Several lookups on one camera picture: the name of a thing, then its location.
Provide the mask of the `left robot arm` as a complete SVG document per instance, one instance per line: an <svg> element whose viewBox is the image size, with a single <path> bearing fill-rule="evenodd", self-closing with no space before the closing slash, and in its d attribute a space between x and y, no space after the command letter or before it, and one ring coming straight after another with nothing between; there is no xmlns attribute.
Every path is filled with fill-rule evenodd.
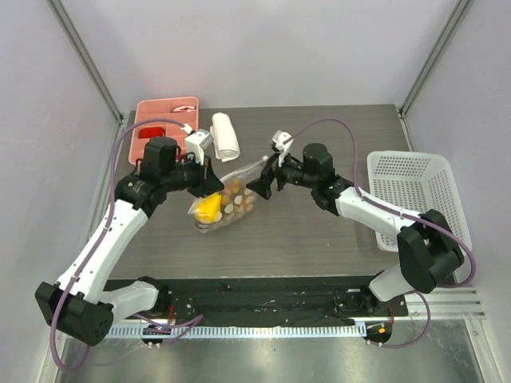
<svg viewBox="0 0 511 383"><path fill-rule="evenodd" d="M125 318L140 312L162 318L168 313L171 294L163 282L144 276L111 291L105 284L129 242L169 192L206 197L223 190L204 153L211 142L205 130L192 133L185 139L187 152L178 160L174 139L149 140L137 170L117 183L104 222L77 259L54 284L37 288L36 301L52 331L95 346Z"/></svg>

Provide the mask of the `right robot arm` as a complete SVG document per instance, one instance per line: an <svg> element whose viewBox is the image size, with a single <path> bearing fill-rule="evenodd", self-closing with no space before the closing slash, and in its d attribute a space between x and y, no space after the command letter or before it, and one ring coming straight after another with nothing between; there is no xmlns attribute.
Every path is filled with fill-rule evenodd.
<svg viewBox="0 0 511 383"><path fill-rule="evenodd" d="M428 294L443 286L465 261L442 213L401 211L363 192L336 173L324 144L307 145L301 160L276 149L247 187L270 199L273 184L279 190L288 184L307 188L324 211L361 223L397 244L398 264L376 274L362 289L360 303L368 314L382 313L401 294Z"/></svg>

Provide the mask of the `polka dot zip top bag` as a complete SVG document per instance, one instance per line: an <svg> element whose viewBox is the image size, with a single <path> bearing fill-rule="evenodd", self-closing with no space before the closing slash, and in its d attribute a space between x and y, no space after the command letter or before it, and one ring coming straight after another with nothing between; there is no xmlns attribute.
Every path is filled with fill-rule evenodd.
<svg viewBox="0 0 511 383"><path fill-rule="evenodd" d="M217 192L222 196L221 216L214 223L202 223L195 219L193 209L197 205L197 201L204 198L194 199L188 209L188 214L193 218L195 228L202 233L214 231L242 219L252 211L259 196L247 189L246 185L260 175L268 158L268 156L263 156L260 160L237 168L220 178L224 184L224 190Z"/></svg>

